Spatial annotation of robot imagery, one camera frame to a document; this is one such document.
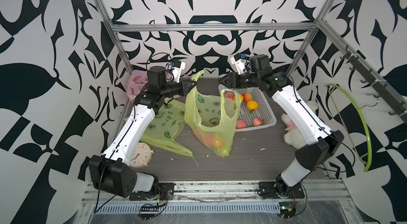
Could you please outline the white plastic basket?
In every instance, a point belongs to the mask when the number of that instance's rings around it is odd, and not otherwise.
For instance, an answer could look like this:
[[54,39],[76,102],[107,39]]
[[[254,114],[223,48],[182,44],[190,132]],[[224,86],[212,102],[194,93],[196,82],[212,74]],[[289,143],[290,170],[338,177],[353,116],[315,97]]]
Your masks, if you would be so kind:
[[[220,93],[224,91],[224,98],[226,99],[225,111],[226,115],[229,118],[232,118],[236,115],[237,106],[236,100],[234,100],[234,98],[236,97],[235,93],[238,93],[241,96],[244,93],[251,93],[253,101],[257,102],[259,105],[256,110],[249,110],[247,108],[247,103],[243,100],[241,101],[240,112],[238,114],[237,120],[244,120],[247,123],[247,127],[244,129],[236,129],[236,132],[264,129],[274,126],[277,123],[277,118],[274,115],[266,96],[257,87],[231,89],[225,88],[224,86],[220,85],[218,89]],[[253,119],[257,117],[263,119],[263,125],[254,127]]]

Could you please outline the green avocado plastic bag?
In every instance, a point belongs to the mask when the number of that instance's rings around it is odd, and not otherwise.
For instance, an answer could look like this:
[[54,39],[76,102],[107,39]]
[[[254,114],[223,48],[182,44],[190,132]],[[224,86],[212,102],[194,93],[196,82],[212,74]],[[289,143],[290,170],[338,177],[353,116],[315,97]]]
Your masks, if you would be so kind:
[[197,87],[194,87],[187,94],[185,100],[184,119],[186,124],[202,144],[205,135],[212,135],[214,140],[221,140],[224,147],[212,146],[208,148],[220,157],[229,156],[233,145],[237,117],[242,101],[238,93],[235,95],[237,110],[236,115],[232,118],[226,115],[224,91],[219,96],[204,95],[198,91]]

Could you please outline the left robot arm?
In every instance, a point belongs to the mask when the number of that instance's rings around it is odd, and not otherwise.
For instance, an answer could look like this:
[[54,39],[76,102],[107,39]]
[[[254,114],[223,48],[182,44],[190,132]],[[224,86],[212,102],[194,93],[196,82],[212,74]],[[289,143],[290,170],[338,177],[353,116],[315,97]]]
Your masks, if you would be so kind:
[[118,136],[102,155],[94,155],[89,161],[93,186],[99,192],[107,192],[122,198],[134,192],[146,192],[156,196],[159,192],[158,177],[137,173],[130,165],[144,131],[158,115],[166,98],[185,97],[196,82],[183,77],[183,62],[172,62],[171,69],[153,66],[147,71],[147,83],[133,98],[130,116]]

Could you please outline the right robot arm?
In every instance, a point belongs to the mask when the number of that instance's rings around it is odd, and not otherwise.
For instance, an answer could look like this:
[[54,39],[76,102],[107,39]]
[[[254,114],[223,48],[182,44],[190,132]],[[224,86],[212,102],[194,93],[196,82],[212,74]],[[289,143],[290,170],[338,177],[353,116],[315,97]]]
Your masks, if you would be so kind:
[[308,107],[289,74],[273,71],[268,56],[237,54],[230,57],[230,62],[237,71],[227,73],[219,83],[233,89],[259,88],[283,108],[305,140],[305,146],[295,152],[289,167],[277,176],[271,192],[259,190],[259,195],[264,198],[288,198],[300,189],[303,179],[333,156],[344,136],[338,130],[332,131]]

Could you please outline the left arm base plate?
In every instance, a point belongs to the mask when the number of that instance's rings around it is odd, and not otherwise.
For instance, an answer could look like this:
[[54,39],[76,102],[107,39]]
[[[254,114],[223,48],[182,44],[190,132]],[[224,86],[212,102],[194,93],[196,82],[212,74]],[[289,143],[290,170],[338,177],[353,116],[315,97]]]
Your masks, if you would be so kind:
[[174,183],[159,182],[154,184],[148,192],[133,192],[129,196],[130,201],[153,201],[171,199],[174,195]]

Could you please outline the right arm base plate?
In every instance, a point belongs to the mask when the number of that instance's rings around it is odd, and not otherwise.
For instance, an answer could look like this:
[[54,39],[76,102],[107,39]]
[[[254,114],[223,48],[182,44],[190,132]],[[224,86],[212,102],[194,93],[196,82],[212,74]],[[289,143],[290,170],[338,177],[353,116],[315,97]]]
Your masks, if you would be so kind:
[[263,199],[304,199],[305,191],[301,183],[288,187],[282,181],[259,182],[258,195]]

